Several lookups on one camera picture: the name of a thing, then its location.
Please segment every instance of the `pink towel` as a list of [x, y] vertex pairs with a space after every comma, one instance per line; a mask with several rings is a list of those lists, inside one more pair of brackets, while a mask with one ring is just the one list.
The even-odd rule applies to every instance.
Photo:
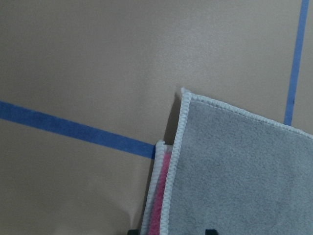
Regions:
[[159, 178], [159, 184], [156, 189], [156, 198], [153, 204], [152, 214], [151, 214], [151, 222], [149, 227], [149, 235], [159, 235], [160, 234], [160, 220], [161, 220], [161, 209], [163, 202], [163, 195], [165, 189], [165, 182], [168, 167], [170, 165], [172, 153], [165, 153], [163, 166]]

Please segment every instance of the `gray cloth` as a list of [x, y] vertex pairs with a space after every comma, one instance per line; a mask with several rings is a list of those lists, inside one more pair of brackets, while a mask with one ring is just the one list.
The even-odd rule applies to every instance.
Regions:
[[313, 235], [313, 138], [183, 94], [161, 235]]

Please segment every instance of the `black object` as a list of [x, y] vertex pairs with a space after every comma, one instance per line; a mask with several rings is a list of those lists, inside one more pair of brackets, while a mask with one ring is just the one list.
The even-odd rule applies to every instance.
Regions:
[[215, 229], [206, 229], [205, 235], [219, 235], [219, 233]]
[[139, 235], [139, 229], [128, 230], [127, 235]]

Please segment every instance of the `blue tape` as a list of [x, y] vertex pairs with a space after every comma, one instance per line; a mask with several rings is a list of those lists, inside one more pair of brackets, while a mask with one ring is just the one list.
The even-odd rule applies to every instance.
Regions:
[[153, 159], [155, 146], [0, 101], [0, 118]]
[[295, 102], [298, 77], [299, 77], [299, 71], [300, 71], [302, 46], [303, 46], [303, 41], [304, 41], [304, 32], [305, 32], [305, 25], [307, 21], [309, 1], [310, 0], [302, 0], [302, 3], [301, 3], [298, 33], [297, 33], [297, 39], [296, 39], [294, 54], [293, 54], [293, 63], [292, 63], [292, 69], [291, 69], [289, 91], [288, 91], [285, 120], [284, 120], [284, 124], [289, 125], [289, 126], [291, 126], [291, 123], [292, 123], [292, 115], [293, 115], [294, 102]]

